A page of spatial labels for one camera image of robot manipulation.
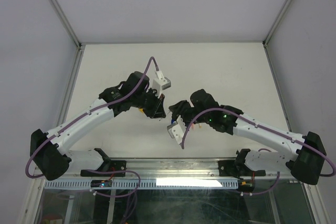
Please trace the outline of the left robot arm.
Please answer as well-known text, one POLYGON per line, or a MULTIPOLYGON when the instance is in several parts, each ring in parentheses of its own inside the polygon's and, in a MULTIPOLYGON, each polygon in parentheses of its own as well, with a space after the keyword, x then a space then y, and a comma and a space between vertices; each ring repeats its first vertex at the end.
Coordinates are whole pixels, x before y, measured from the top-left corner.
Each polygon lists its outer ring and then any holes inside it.
POLYGON ((157 71, 153 81, 135 71, 126 81, 106 88, 98 98, 75 118, 43 132, 31 134, 30 156, 47 180, 60 178, 66 172, 79 172, 81 176, 104 176, 116 170, 125 170, 101 148, 74 151, 72 147, 100 124, 114 119, 131 108, 141 109, 151 119, 166 117, 163 91, 171 82, 157 71))

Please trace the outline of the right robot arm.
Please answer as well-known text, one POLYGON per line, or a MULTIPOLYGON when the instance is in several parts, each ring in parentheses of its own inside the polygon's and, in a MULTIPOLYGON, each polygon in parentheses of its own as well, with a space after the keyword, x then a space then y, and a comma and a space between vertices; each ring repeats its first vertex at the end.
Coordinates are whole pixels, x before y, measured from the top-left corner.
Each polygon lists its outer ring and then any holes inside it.
POLYGON ((320 136, 314 132, 303 135, 279 130, 238 108, 220 105, 203 89, 195 91, 189 101, 169 106, 169 110, 172 123, 167 130, 182 148, 191 126, 205 123, 217 132, 247 138, 271 149, 270 152, 250 148, 237 151, 233 161, 219 168, 227 176, 241 178, 252 174, 264 176, 267 172, 285 173, 309 185, 316 185, 322 177, 326 151, 320 136))

